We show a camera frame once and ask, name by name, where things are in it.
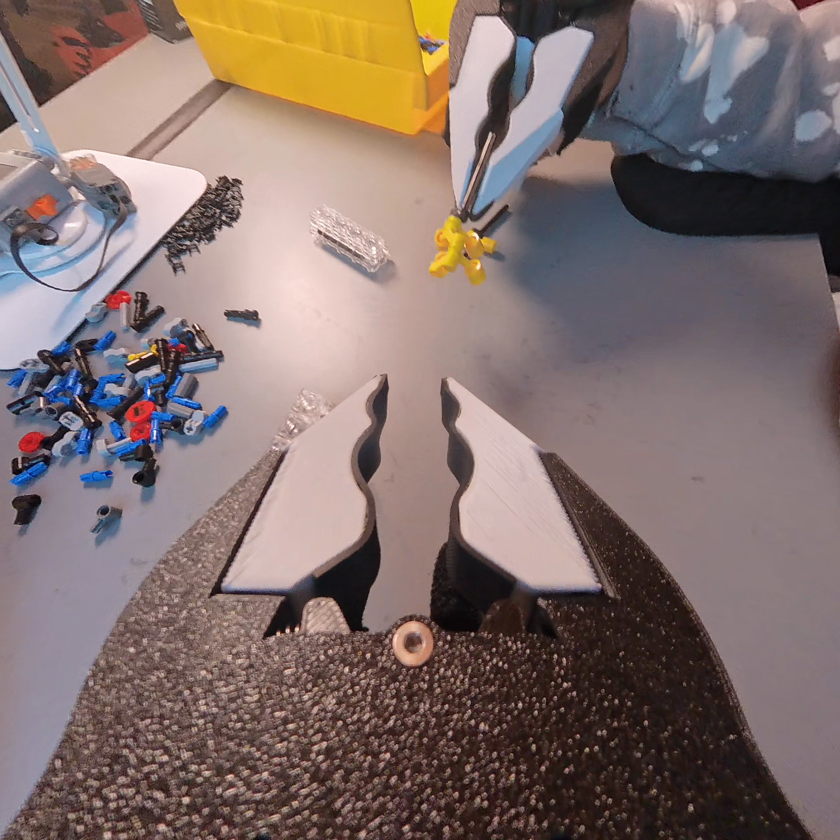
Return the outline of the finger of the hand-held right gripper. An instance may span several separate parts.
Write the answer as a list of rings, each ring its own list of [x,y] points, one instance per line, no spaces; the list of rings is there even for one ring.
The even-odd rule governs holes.
[[[518,148],[508,136],[516,36],[498,15],[474,18],[458,78],[448,98],[454,215],[478,219],[519,177]]]
[[[519,177],[501,197],[520,183],[530,166],[559,137],[564,101],[593,39],[593,34],[586,29],[562,28],[533,47],[530,87],[518,102],[509,105],[508,112],[510,143],[519,150]]]

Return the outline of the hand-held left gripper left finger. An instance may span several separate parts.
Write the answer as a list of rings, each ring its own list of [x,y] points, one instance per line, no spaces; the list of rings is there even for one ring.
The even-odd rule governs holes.
[[[222,573],[224,595],[280,595],[272,627],[336,602],[351,631],[381,564],[370,481],[381,459],[389,383],[378,374],[284,448]]]

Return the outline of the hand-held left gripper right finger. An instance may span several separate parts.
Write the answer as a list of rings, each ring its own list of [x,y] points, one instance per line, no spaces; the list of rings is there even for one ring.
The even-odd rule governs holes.
[[[603,567],[552,456],[453,377],[441,384],[457,481],[434,568],[432,619],[451,632],[558,632],[603,606]]]

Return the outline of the grey desk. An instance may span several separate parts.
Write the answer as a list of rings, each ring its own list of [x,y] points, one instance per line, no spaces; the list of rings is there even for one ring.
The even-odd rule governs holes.
[[[241,88],[195,43],[148,37],[42,109],[63,151],[242,180],[239,222],[174,276],[129,279],[220,341],[229,410],[202,444],[207,496],[122,514],[57,507],[2,532],[2,829],[26,800],[104,639],[154,563],[262,456],[300,389],[339,402],[388,375],[371,486],[382,548],[364,621],[428,612],[457,484],[453,375],[567,463],[696,608],[764,758],[816,837],[838,838],[838,335],[810,238],[682,238],[625,212],[608,145],[579,141],[514,193],[488,279],[427,274],[447,149]],[[316,244],[330,207],[382,237],[374,274]],[[235,322],[226,309],[254,309]]]

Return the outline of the clear cylinder block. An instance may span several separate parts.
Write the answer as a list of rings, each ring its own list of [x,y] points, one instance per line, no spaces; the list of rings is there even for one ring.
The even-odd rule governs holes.
[[[321,394],[301,389],[274,436],[271,449],[276,452],[287,449],[292,440],[328,415],[332,409],[333,404]]]
[[[329,206],[311,211],[310,233],[314,242],[374,274],[384,267],[391,255],[378,234],[358,225]]]

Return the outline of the yellow plastic bin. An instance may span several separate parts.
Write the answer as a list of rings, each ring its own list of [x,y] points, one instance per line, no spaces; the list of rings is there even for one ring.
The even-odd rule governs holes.
[[[399,133],[441,133],[456,1],[177,1],[216,79]],[[418,36],[447,44],[425,54]]]

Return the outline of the pile of mixed small bricks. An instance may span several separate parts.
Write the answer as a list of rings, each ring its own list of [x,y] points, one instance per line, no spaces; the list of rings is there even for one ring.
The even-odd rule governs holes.
[[[202,444],[228,413],[214,380],[219,339],[194,316],[167,316],[143,290],[117,290],[71,334],[2,370],[2,532],[24,533],[45,509],[93,523],[101,505],[152,522],[186,518],[207,496]]]

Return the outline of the pile of black pins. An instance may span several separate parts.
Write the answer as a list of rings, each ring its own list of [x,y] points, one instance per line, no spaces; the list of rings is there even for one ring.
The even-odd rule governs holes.
[[[235,226],[244,205],[243,183],[220,175],[163,237],[161,248],[174,275],[186,271],[185,260],[212,244],[226,228]]]

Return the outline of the black toy engine box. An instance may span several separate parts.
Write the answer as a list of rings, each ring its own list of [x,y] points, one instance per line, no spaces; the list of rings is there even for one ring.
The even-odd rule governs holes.
[[[170,44],[193,37],[175,1],[137,1],[136,4],[150,34]]]

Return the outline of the white book stand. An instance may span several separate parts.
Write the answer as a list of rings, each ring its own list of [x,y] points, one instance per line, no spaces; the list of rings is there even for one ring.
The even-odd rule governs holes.
[[[47,224],[15,228],[10,250],[1,250],[1,368],[29,359],[68,338],[95,305],[117,289],[151,253],[207,188],[193,170],[102,151],[58,152],[5,39],[2,94],[17,118],[30,152],[53,165],[73,203]],[[92,155],[129,187],[136,213],[106,217],[78,192],[66,161]]]

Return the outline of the grey toy motor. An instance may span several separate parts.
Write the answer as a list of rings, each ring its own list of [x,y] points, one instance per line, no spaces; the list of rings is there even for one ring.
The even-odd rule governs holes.
[[[137,212],[128,185],[92,155],[66,161],[68,176],[78,192],[106,217]]]

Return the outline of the grey battery box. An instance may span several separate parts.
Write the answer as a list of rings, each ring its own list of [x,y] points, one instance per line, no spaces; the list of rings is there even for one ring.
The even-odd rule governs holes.
[[[1,250],[8,252],[12,233],[21,224],[47,224],[73,198],[53,172],[53,164],[37,154],[1,153]]]

